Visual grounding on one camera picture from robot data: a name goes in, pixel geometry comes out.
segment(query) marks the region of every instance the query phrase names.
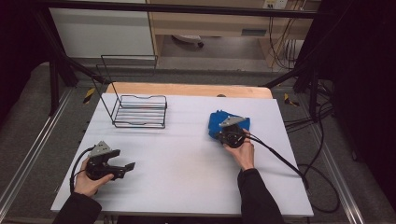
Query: metal wire basket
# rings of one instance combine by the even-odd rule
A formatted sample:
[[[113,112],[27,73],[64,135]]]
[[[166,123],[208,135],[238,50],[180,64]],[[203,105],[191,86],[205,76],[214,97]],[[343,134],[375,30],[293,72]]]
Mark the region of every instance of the metal wire basket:
[[[116,101],[113,104],[106,103],[102,96],[105,91],[104,87],[107,87],[106,83],[98,83],[95,76],[92,77],[92,82],[99,92],[102,103],[105,105],[108,115],[111,118],[112,123],[117,128],[165,128],[165,115],[167,109],[167,101],[164,95],[151,95],[151,96],[136,96],[130,94],[118,94],[113,82],[115,79],[121,81],[133,81],[131,77],[135,77],[136,74],[129,72],[128,75],[115,76],[111,75],[111,68],[124,69],[128,68],[128,71],[136,71],[136,68],[142,69],[142,67],[153,66],[152,72],[155,73],[156,56],[142,56],[142,55],[110,55],[110,61],[106,60],[106,55],[102,56],[103,64],[97,64],[99,76],[104,77],[104,80],[110,82],[109,88],[112,88],[116,94]],[[147,63],[144,59],[152,58],[155,60],[153,64]],[[100,67],[105,68],[105,72],[101,72]]]

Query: white tabletop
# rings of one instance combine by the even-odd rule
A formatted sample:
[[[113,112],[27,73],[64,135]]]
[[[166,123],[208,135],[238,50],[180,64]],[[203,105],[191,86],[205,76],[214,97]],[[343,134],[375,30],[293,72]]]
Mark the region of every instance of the white tabletop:
[[[123,179],[110,181],[94,196],[104,212],[240,215],[241,199],[236,184],[239,167],[222,145],[208,135],[209,116],[217,110],[250,118],[251,133],[296,165],[276,100],[166,97],[165,129],[116,128],[100,102],[51,210],[59,211],[70,195],[68,181],[78,155],[104,140],[111,148],[120,149],[120,155],[110,159],[109,164],[124,166],[136,162],[134,170]],[[112,105],[115,94],[104,93],[103,98],[106,104]],[[282,215],[313,216],[301,178],[265,147],[254,145],[255,166]]]

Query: person's left hand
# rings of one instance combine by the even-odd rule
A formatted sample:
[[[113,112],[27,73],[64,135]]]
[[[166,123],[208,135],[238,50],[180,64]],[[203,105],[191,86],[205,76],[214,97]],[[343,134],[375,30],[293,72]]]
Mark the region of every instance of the person's left hand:
[[[75,193],[84,194],[88,197],[92,197],[96,193],[96,191],[99,190],[99,188],[105,183],[110,181],[114,177],[114,175],[105,175],[98,180],[91,180],[89,177],[87,177],[87,174],[85,173],[85,168],[87,167],[88,160],[89,158],[85,159],[85,161],[83,161],[81,164],[80,173],[77,175],[76,178]]]

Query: blue object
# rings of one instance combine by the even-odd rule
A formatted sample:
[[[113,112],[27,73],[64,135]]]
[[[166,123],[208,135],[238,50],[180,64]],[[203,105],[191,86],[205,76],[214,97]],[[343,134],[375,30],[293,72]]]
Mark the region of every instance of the blue object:
[[[218,110],[215,113],[210,114],[208,128],[209,128],[209,135],[212,138],[217,139],[216,135],[219,132],[221,132],[221,127],[219,125],[228,117],[240,117],[240,116],[233,115],[222,110]],[[239,122],[238,125],[242,129],[249,130],[250,118],[246,118],[244,121]]]

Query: white panel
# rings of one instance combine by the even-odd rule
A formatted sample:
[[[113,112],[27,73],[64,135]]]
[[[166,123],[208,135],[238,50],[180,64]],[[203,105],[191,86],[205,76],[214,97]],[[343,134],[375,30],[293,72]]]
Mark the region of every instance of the white panel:
[[[123,2],[145,3],[144,0]],[[147,12],[63,8],[52,8],[50,11],[70,57],[153,54]]]

